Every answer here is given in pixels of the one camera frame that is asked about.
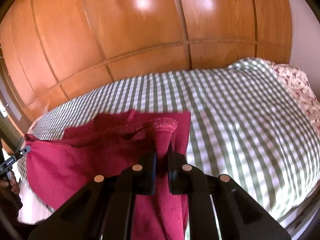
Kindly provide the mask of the person's left hand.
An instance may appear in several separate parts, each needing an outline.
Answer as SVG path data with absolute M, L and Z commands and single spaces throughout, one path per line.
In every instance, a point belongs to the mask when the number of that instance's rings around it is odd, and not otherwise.
M 1 198 L 8 198 L 10 194 L 19 196 L 20 187 L 13 171 L 8 173 L 8 179 L 1 179 Z

